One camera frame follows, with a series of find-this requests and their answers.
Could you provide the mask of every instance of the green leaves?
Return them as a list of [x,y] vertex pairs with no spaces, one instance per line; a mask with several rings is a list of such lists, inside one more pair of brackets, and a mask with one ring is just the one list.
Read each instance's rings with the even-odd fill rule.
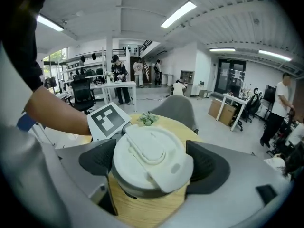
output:
[[137,121],[139,122],[143,122],[143,124],[145,124],[146,126],[151,126],[154,122],[156,122],[158,120],[158,116],[153,115],[152,113],[146,112],[143,113],[138,119]]

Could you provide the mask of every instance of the gray chair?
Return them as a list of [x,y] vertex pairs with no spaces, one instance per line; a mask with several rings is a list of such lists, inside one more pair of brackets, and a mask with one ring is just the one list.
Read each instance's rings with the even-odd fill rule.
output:
[[192,104],[185,96],[170,95],[159,107],[149,112],[176,120],[186,125],[196,134],[199,131],[194,119]]

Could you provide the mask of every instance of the fluorescent light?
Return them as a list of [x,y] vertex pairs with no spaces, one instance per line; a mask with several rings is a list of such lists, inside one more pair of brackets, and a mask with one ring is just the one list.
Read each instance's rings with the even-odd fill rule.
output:
[[285,56],[282,56],[282,55],[280,55],[280,54],[273,53],[273,52],[269,52],[269,51],[259,50],[259,53],[266,54],[266,55],[270,55],[270,56],[273,56],[273,57],[277,57],[277,58],[280,58],[280,59],[285,60],[285,61],[288,61],[288,62],[292,60],[292,59],[289,58],[289,57],[285,57]]
[[209,51],[236,51],[234,48],[216,48],[216,49],[209,49]]
[[177,21],[180,17],[191,11],[192,9],[196,8],[196,6],[192,2],[187,2],[183,5],[179,10],[173,13],[162,25],[163,28],[168,28],[171,24]]
[[38,18],[37,18],[37,21],[41,24],[44,24],[46,26],[49,26],[51,27],[52,29],[54,30],[57,30],[57,31],[63,31],[63,27],[55,24],[54,22],[50,21],[49,19],[45,18],[44,16],[42,15],[39,15]]

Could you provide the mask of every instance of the round wooden table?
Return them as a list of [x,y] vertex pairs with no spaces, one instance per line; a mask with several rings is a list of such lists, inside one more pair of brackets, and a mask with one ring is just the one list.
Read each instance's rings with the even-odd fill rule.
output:
[[[141,114],[133,114],[131,116],[131,124],[144,126],[137,119]],[[191,129],[184,124],[167,117],[159,116],[159,120],[153,126],[161,126],[174,133],[186,147],[187,140],[201,142]],[[160,199],[132,199],[128,197],[112,173],[109,175],[109,185],[112,192],[114,204],[117,208],[118,219],[132,227],[150,228],[155,227],[164,222],[178,207],[184,202],[186,186]]]

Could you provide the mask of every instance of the cup lid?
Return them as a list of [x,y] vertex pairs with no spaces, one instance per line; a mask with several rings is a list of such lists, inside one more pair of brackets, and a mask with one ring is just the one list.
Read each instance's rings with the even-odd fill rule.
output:
[[160,127],[126,128],[115,147],[115,169],[130,186],[169,193],[184,186],[193,172],[193,159],[182,142]]

